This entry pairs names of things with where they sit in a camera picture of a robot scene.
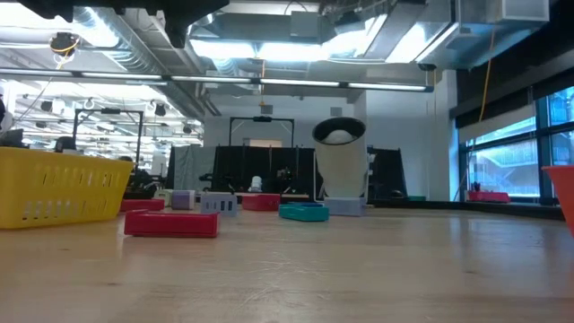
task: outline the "red block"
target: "red block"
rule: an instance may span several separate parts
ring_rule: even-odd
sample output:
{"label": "red block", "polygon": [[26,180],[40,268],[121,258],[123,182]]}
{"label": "red block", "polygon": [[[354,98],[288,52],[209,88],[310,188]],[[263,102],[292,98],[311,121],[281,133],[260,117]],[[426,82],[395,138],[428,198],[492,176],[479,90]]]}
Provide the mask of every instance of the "red block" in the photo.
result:
{"label": "red block", "polygon": [[281,196],[279,194],[245,195],[241,205],[248,211],[279,211]]}
{"label": "red block", "polygon": [[150,210],[161,211],[165,207],[165,201],[160,199],[149,200],[123,200],[122,205],[119,207],[120,212],[134,211],[134,210]]}
{"label": "red block", "polygon": [[215,238],[218,214],[163,214],[147,210],[126,213],[124,234],[148,237]]}
{"label": "red block", "polygon": [[468,192],[468,200],[471,202],[510,203],[510,196],[508,193],[499,192]]}

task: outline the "gray container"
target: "gray container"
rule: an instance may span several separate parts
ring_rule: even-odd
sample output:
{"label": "gray container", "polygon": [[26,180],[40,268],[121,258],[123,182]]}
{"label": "gray container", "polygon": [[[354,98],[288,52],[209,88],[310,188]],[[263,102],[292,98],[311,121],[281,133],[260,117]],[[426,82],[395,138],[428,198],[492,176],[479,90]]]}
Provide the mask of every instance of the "gray container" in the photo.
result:
{"label": "gray container", "polygon": [[174,190],[171,192],[173,210],[193,210],[196,206],[196,192],[193,190]]}
{"label": "gray container", "polygon": [[201,196],[201,213],[236,216],[237,197],[232,194],[207,194]]}
{"label": "gray container", "polygon": [[367,201],[365,197],[326,197],[325,207],[330,215],[364,216]]}

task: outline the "teal container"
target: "teal container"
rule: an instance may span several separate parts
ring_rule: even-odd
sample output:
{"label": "teal container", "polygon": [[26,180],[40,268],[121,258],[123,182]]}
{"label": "teal container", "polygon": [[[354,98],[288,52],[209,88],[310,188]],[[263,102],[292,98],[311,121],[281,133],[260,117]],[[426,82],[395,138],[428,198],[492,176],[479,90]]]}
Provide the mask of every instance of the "teal container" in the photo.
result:
{"label": "teal container", "polygon": [[329,220],[329,209],[322,205],[279,205],[279,216],[303,222],[323,222]]}

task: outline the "desk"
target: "desk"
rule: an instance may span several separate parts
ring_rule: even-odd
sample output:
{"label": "desk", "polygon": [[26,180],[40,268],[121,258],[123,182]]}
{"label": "desk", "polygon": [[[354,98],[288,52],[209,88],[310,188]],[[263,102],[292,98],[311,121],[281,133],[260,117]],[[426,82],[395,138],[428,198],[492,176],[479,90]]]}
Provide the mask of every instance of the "desk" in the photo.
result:
{"label": "desk", "polygon": [[564,223],[368,212],[242,213],[217,239],[127,237],[123,217],[0,231],[0,322],[571,322]]}

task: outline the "yellow basket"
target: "yellow basket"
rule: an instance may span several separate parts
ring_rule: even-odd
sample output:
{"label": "yellow basket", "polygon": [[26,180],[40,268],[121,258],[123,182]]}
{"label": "yellow basket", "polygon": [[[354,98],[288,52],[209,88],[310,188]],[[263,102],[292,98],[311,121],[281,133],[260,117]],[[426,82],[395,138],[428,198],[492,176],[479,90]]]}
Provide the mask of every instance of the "yellow basket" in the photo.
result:
{"label": "yellow basket", "polygon": [[133,164],[0,148],[0,229],[110,220]]}

